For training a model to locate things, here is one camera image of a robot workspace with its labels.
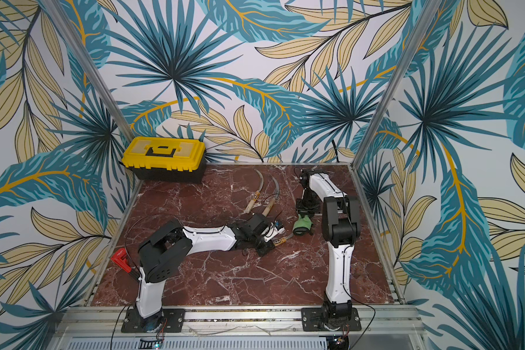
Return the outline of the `green rag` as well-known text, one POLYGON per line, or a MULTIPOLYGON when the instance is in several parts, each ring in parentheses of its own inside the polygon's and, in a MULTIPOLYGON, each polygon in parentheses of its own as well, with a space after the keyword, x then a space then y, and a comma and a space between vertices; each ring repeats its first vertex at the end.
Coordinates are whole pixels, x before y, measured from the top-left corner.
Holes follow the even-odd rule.
POLYGON ((303 236, 310 233, 312 225, 313 223, 309 215, 299 215, 293 225, 293 234, 296 236, 303 236))

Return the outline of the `sickle labelled handle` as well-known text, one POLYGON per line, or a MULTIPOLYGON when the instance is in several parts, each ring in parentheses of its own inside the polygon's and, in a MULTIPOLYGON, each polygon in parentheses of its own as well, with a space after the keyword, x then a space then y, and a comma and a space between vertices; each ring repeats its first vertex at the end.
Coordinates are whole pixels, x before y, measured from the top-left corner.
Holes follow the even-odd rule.
POLYGON ((263 186, 264 186, 264 183, 265 183, 265 180, 264 180, 264 176, 263 174, 255 169, 255 172, 257 173, 257 175, 259 176, 259 185, 258 185, 258 189, 254 192, 252 198, 250 199, 249 203, 247 204, 245 210, 244 210, 244 213, 245 214, 248 214, 252 211, 253 207, 255 206, 256 202, 258 201, 259 197, 260 197, 260 194, 262 192, 262 189, 263 189, 263 186))

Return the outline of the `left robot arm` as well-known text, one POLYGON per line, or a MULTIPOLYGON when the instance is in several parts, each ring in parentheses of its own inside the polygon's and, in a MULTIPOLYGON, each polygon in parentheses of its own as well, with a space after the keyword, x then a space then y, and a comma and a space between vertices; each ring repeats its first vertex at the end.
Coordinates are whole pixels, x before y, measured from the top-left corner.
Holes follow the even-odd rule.
POLYGON ((187 256, 244 249, 253 249, 264 256, 274 248, 273 239, 282 233, 282 224, 262 214, 215 228, 194 228, 177 219, 168 221, 142 242, 138 250, 138 315, 141 319, 161 315, 165 281, 178 272, 187 256))

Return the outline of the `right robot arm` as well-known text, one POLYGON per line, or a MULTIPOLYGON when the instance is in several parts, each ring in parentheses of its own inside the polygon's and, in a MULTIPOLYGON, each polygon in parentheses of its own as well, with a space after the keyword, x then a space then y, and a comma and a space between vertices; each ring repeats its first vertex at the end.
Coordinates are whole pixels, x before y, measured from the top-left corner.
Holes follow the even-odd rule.
POLYGON ((360 202, 342 191, 329 174, 303 170, 298 176, 303 188, 296 200, 298 220, 293 233, 303 236, 311 231, 311 219, 321 214, 322 237, 328 247, 329 270, 322 314, 324 319, 351 316, 350 266, 356 240, 360 237, 360 202))

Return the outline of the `yellow black toolbox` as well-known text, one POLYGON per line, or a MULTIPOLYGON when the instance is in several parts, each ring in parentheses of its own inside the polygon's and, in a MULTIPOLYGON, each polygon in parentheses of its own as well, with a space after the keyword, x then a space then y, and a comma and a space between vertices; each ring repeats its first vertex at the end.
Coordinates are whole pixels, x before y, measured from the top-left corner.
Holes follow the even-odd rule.
POLYGON ((194 139, 139 136, 121 163, 141 180, 200 183, 206 170, 206 146, 194 139))

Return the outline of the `red clamp tool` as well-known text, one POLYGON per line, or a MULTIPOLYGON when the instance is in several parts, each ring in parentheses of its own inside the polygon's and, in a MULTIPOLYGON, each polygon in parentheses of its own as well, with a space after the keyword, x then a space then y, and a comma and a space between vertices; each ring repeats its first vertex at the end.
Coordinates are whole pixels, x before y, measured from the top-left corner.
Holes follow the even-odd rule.
POLYGON ((110 260, 118 266, 120 269, 125 271, 131 278, 139 281, 140 274, 135 268, 131 268, 128 261, 128 252, 125 248, 119 248, 110 258, 110 260))

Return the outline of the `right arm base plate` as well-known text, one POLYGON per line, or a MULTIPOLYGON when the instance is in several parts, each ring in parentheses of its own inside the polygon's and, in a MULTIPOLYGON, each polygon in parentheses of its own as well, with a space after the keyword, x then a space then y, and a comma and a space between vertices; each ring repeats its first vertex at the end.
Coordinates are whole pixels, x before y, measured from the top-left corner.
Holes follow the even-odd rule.
POLYGON ((333 316, 323 308, 302 308, 301 322, 304 332, 341 332, 342 330, 361 331, 362 325, 356 309, 341 311, 333 316))

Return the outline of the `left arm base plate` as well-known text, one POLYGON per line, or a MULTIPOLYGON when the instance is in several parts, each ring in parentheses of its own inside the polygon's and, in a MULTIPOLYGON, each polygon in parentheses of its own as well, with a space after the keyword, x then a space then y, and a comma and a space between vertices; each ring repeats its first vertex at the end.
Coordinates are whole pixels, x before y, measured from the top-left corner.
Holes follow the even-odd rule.
POLYGON ((178 333, 182 331, 185 309, 162 308, 158 313, 143 318, 135 308, 126 312, 122 333, 178 333))

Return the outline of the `aluminium front rail frame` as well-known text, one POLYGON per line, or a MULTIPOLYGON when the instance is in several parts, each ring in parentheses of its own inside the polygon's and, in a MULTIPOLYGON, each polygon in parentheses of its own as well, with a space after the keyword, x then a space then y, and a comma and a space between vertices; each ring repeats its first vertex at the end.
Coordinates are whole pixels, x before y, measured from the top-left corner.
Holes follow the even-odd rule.
POLYGON ((349 349, 431 349, 425 325, 414 306, 357 306, 361 328, 308 332, 303 306, 185 306, 183 316, 161 333, 130 326, 119 307, 69 310, 49 349, 326 349, 341 336, 349 349))

